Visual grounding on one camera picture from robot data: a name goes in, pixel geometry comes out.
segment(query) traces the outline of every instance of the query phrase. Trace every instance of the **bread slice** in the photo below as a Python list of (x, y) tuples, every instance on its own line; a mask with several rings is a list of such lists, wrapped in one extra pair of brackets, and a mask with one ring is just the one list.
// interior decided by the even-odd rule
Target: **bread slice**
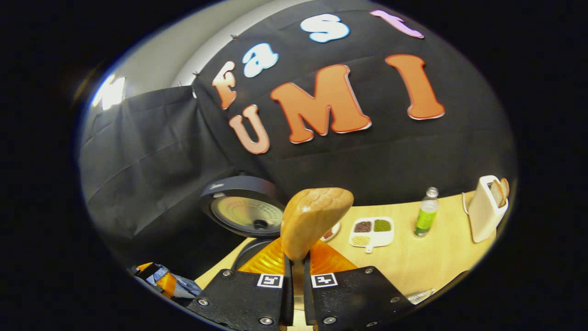
[(492, 193), (492, 197), (494, 197), (494, 201), (496, 201), (496, 206), (498, 206), (498, 208), (501, 208), (506, 204), (505, 192), (499, 181), (494, 180), (490, 186), (490, 192)]
[(506, 178), (502, 178), (500, 180), (500, 185), (502, 186), (502, 190), (505, 192), (505, 197), (508, 198), (510, 194), (509, 181), (507, 181)]

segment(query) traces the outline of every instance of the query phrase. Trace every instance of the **green drink bottle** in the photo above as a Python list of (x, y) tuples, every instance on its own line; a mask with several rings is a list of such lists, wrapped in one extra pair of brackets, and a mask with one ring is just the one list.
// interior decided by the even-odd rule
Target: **green drink bottle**
[(420, 202), (419, 218), (416, 221), (415, 228), (415, 234), (419, 237), (424, 237), (433, 225), (433, 220), (439, 208), (439, 201), (437, 201), (438, 195), (439, 191), (436, 188), (429, 187), (427, 189), (427, 195)]

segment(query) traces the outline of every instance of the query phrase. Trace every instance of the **table surface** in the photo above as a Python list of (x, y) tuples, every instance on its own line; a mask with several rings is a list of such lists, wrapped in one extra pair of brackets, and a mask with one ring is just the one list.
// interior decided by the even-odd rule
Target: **table surface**
[[(466, 206), (475, 191), (465, 194)], [(463, 271), (471, 270), (491, 247), (496, 230), (490, 238), (475, 243), (470, 221), (463, 210), (462, 195), (439, 199), (439, 211), (429, 233), (414, 235), (420, 201), (381, 206), (354, 206), (341, 219), (341, 228), (327, 244), (357, 267), (375, 266), (403, 294), (439, 290)], [(390, 245), (364, 247), (349, 244), (353, 222), (364, 217), (390, 217), (394, 238)], [(224, 259), (196, 279), (205, 288), (220, 269), (231, 268), (239, 252), (253, 238), (247, 238)]]

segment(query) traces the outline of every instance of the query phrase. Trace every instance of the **orange letter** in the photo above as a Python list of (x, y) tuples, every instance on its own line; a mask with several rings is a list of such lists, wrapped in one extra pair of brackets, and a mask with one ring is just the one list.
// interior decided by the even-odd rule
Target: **orange letter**
[(212, 86), (216, 87), (219, 92), (223, 109), (229, 108), (230, 104), (237, 98), (237, 92), (231, 91), (229, 88), (235, 87), (235, 76), (228, 72), (233, 69), (235, 69), (235, 63), (228, 61), (222, 66), (215, 79), (212, 80)]
[(245, 127), (243, 126), (243, 118), (241, 115), (237, 115), (231, 118), (229, 125), (233, 128), (233, 130), (235, 130), (237, 137), (245, 149), (254, 154), (263, 154), (269, 149), (269, 137), (268, 133), (265, 132), (265, 128), (263, 127), (259, 116), (257, 115), (257, 110), (258, 108), (256, 105), (250, 105), (249, 107), (245, 108), (245, 110), (243, 110), (243, 116), (249, 119), (251, 126), (258, 135), (259, 141), (257, 143), (254, 143), (253, 140), (251, 140), (249, 137), (249, 134), (247, 134), (247, 131), (245, 131)]
[(443, 105), (437, 102), (433, 88), (423, 70), (425, 62), (413, 55), (391, 55), (386, 63), (395, 67), (410, 96), (408, 116), (415, 120), (428, 120), (445, 115)]
[(276, 87), (271, 98), (282, 105), (294, 144), (312, 140), (314, 133), (308, 130), (302, 119), (320, 135), (326, 135), (329, 112), (333, 112), (331, 129), (336, 133), (348, 133), (369, 128), (372, 120), (363, 115), (355, 94), (349, 85), (349, 67), (342, 64), (324, 67), (316, 73), (313, 98), (294, 83)]

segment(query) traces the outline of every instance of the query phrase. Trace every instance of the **blue letter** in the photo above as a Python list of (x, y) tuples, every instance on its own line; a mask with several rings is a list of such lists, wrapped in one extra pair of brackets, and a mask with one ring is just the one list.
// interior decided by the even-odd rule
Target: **blue letter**
[(243, 56), (243, 63), (245, 63), (243, 73), (245, 77), (255, 77), (261, 70), (273, 66), (277, 61), (278, 54), (272, 52), (268, 43), (257, 44)]
[(313, 32), (310, 38), (316, 42), (328, 42), (341, 39), (349, 34), (349, 27), (340, 23), (340, 18), (331, 14), (322, 14), (305, 19), (300, 28), (306, 32)]

